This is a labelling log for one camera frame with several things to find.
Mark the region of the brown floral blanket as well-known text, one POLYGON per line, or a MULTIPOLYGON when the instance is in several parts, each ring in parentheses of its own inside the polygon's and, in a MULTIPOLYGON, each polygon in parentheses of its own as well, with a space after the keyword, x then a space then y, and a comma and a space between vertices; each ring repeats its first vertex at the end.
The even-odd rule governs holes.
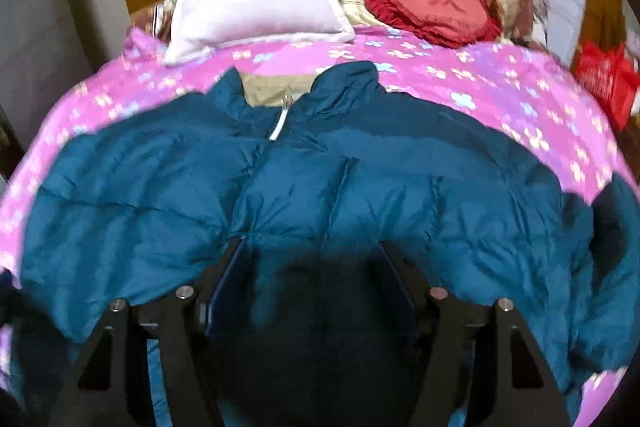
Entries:
POLYGON ((171 38, 171 21, 176 0, 160 0, 130 15, 130 26, 137 27, 161 42, 171 38))

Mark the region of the grey refrigerator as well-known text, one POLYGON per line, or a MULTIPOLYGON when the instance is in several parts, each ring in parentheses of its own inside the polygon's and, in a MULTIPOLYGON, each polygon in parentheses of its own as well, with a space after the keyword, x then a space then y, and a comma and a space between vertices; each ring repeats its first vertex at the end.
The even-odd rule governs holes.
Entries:
POLYGON ((86 15, 79 0, 1 0, 1 115, 23 150, 104 57, 86 15))

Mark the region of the red shopping bag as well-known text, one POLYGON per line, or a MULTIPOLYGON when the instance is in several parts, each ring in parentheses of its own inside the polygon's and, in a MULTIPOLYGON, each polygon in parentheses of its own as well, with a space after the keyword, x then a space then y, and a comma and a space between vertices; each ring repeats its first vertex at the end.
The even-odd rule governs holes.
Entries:
POLYGON ((630 118, 639 90, 639 73, 634 69, 626 46, 621 43, 603 51, 593 42, 585 42, 578 52, 573 75, 598 102, 612 129, 621 132, 630 118))

